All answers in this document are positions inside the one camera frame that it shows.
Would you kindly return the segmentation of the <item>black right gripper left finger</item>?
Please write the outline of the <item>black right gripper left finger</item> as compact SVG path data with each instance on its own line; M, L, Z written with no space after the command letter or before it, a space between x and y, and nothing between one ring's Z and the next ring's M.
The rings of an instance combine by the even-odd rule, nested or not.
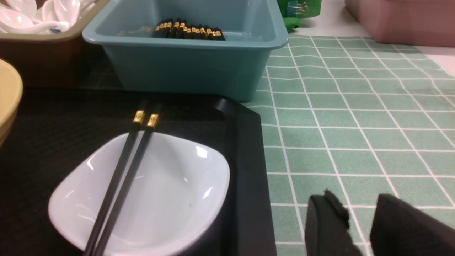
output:
M313 194L307 203L307 256L362 256L349 233L349 212L330 190Z

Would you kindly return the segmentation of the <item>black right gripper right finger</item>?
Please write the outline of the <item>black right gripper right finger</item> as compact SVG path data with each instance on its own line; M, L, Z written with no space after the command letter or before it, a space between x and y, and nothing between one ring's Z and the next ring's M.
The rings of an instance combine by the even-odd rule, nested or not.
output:
M388 193L378 196L369 235L376 256L453 256L455 230Z

